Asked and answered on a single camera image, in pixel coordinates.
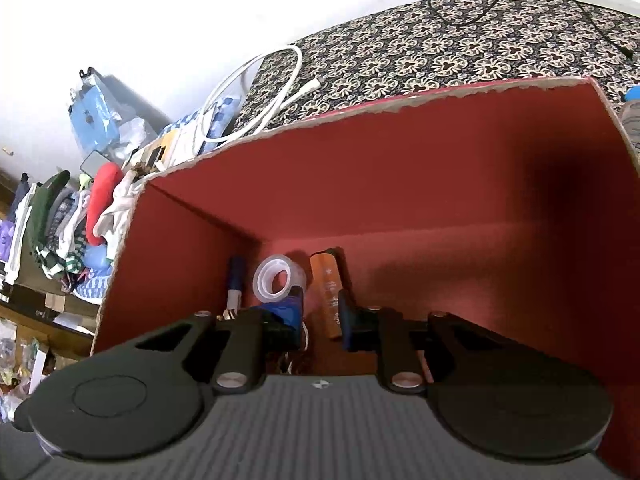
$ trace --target blue marker cap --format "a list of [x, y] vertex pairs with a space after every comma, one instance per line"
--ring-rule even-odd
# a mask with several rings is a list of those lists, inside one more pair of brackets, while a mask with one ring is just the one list
[[226, 278], [226, 288], [242, 290], [244, 287], [244, 275], [246, 273], [246, 261], [242, 256], [229, 258], [229, 274]]
[[640, 85], [632, 86], [625, 94], [625, 101], [640, 99]]

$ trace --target tape roll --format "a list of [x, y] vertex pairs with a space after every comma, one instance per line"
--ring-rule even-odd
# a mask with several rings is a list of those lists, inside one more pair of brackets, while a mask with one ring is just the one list
[[[287, 282], [282, 290], [274, 292], [273, 280], [282, 271], [287, 273]], [[254, 274], [254, 295], [263, 303], [274, 303], [286, 298], [294, 285], [306, 290], [306, 274], [302, 267], [284, 254], [269, 256]]]

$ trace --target red cloth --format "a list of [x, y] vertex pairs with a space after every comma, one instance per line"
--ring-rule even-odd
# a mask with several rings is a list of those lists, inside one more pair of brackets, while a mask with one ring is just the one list
[[113, 189], [123, 177], [124, 173], [113, 162], [103, 164], [95, 175], [86, 211], [86, 240], [92, 246], [104, 243], [104, 238], [94, 236], [94, 226], [102, 212], [113, 202]]

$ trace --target black cable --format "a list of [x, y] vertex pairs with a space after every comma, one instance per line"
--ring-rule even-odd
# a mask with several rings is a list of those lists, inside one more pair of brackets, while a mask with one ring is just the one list
[[[436, 16], [438, 16], [443, 22], [445, 22], [447, 25], [452, 25], [453, 27], [466, 27], [467, 25], [471, 25], [477, 22], [478, 20], [480, 20], [481, 18], [484, 18], [487, 15], [487, 13], [491, 9], [493, 9], [495, 4], [497, 4], [500, 0], [492, 1], [488, 6], [486, 6], [486, 8], [478, 16], [466, 22], [452, 22], [451, 20], [447, 20], [446, 18], [443, 18], [438, 13], [438, 9], [436, 9], [435, 7], [433, 7], [433, 5], [431, 5], [432, 1], [433, 0], [427, 0], [427, 6], [429, 7], [429, 10], [432, 11]], [[595, 22], [587, 12], [587, 9], [585, 9], [578, 0], [573, 0], [573, 1], [578, 5], [578, 7], [580, 7], [580, 10], [582, 11], [582, 15], [587, 19], [589, 23], [591, 23], [591, 26], [596, 29], [597, 33], [600, 34], [603, 40], [605, 40], [607, 43], [615, 47], [615, 49], [617, 49], [620, 52], [620, 54], [625, 56], [629, 61], [635, 62], [634, 53], [631, 49], [628, 49], [626, 46], [619, 45], [615, 41], [613, 41], [609, 36], [606, 35], [606, 33], [604, 33], [603, 30], [600, 30], [600, 28], [595, 24]]]
[[596, 22], [593, 21], [593, 18], [587, 12], [587, 9], [584, 8], [582, 3], [579, 2], [578, 0], [574, 0], [574, 2], [578, 5], [578, 7], [580, 7], [580, 10], [582, 11], [582, 15], [587, 19], [589, 23], [591, 23], [591, 27], [596, 29], [597, 33], [600, 34], [600, 36], [604, 41], [609, 43], [611, 46], [615, 47], [619, 51], [619, 53], [622, 54], [624, 57], [626, 57], [629, 61], [631, 62], [635, 61], [634, 53], [631, 49], [627, 48], [626, 46], [617, 44], [615, 41], [613, 41], [603, 30], [600, 29], [600, 27], [596, 25]]
[[466, 27], [467, 25], [471, 25], [472, 23], [477, 22], [478, 20], [480, 20], [480, 18], [484, 18], [486, 16], [486, 14], [494, 8], [494, 5], [497, 4], [500, 0], [494, 0], [492, 1], [485, 10], [483, 10], [478, 16], [476, 16], [475, 18], [468, 20], [468, 22], [450, 22], [449, 20], [447, 20], [446, 18], [443, 18], [442, 16], [440, 16], [438, 14], [438, 11], [435, 7], [433, 7], [431, 5], [431, 1], [432, 0], [427, 0], [427, 5], [429, 7], [430, 10], [432, 10], [434, 12], [434, 14], [436, 14], [436, 16], [438, 16], [443, 22], [447, 23], [447, 25], [453, 25], [454, 27]]

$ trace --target patterned mattress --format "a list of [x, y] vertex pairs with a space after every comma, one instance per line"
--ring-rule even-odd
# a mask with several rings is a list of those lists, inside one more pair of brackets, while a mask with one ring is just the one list
[[[493, 0], [433, 0], [447, 20], [467, 20]], [[640, 19], [583, 5], [613, 41], [635, 51]], [[312, 115], [415, 91], [534, 76], [597, 79], [615, 108], [640, 84], [640, 64], [607, 43], [573, 0], [501, 0], [468, 27], [414, 2], [336, 25], [295, 42], [303, 52], [293, 92], [315, 76], [324, 86], [277, 116], [271, 128]], [[288, 79], [292, 52], [267, 58], [257, 73], [236, 128], [273, 98]]]

